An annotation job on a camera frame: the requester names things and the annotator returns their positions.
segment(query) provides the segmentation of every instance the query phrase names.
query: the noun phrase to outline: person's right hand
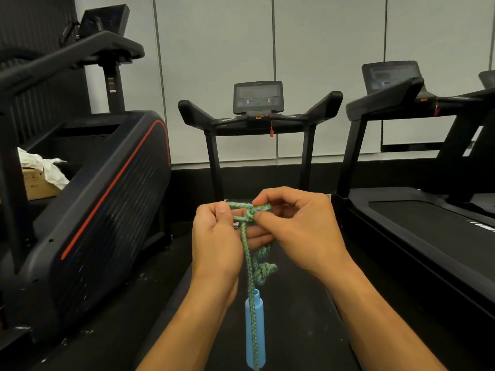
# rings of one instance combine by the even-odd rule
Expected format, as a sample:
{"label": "person's right hand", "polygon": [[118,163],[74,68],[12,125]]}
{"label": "person's right hand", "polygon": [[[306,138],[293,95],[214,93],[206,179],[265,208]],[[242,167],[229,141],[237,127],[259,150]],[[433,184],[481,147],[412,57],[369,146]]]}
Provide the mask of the person's right hand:
{"label": "person's right hand", "polygon": [[252,202],[267,203],[272,211],[257,212],[254,219],[299,267],[319,280],[334,280],[353,265],[327,195],[277,187],[264,189]]}

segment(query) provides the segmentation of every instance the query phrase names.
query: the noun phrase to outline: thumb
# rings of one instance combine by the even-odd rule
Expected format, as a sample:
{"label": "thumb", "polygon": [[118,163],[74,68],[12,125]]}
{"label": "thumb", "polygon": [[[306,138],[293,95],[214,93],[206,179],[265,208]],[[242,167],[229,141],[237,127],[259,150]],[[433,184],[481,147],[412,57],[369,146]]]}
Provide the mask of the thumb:
{"label": "thumb", "polygon": [[234,226],[234,217],[227,202],[215,203],[215,217],[218,224]]}
{"label": "thumb", "polygon": [[257,212],[254,215],[254,220],[263,229],[272,233],[278,240],[283,235],[283,228],[287,224],[287,221],[289,221],[288,218],[281,218],[267,211]]}

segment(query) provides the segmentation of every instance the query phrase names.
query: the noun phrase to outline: black slatted wall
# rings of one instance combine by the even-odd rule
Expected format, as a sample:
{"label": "black slatted wall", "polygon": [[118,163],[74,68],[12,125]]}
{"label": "black slatted wall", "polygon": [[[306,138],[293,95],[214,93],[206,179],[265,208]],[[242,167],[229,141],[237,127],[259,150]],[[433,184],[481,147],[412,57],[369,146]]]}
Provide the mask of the black slatted wall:
{"label": "black slatted wall", "polygon": [[[51,53],[68,21],[76,20],[74,0],[0,0],[0,48],[17,46]],[[21,65],[14,60],[0,70]],[[66,118],[90,114],[84,69],[66,70],[18,96],[12,107],[19,142]]]}

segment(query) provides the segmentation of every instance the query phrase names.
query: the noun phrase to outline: person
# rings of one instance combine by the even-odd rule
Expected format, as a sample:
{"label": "person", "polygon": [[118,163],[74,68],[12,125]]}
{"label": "person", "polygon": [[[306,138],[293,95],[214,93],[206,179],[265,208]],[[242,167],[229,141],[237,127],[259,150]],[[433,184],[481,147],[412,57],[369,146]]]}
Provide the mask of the person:
{"label": "person", "polygon": [[[380,296],[345,248],[327,195],[289,187],[263,190],[248,228],[251,250],[274,239],[331,294],[366,370],[446,370],[414,331]],[[237,293],[243,247],[225,202],[198,207],[193,224],[193,267],[189,291],[137,371],[204,368],[213,341]]]}

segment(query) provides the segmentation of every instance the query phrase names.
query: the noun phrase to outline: rope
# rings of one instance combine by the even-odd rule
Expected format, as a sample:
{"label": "rope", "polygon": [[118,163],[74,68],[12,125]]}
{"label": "rope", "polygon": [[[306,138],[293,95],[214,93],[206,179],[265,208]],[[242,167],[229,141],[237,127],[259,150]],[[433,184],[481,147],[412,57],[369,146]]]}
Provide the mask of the rope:
{"label": "rope", "polygon": [[264,206],[254,207],[250,203],[234,203],[230,202],[229,206],[231,208],[246,208],[246,213],[244,216],[234,216],[234,220],[239,221],[241,227],[241,241],[244,247],[244,255],[247,264],[247,295],[249,298],[249,308],[251,314],[251,338],[252,338],[252,358],[254,363],[254,370],[259,370],[258,364],[258,336],[256,330],[256,312],[254,308],[254,288],[255,285],[263,285],[266,278],[272,272],[277,270],[275,264],[270,263],[258,263],[258,260],[266,257],[271,249],[271,245],[267,245],[259,249],[252,258],[248,246],[248,237],[246,235],[246,226],[254,222],[254,214],[258,211],[269,211],[271,206],[265,204]]}

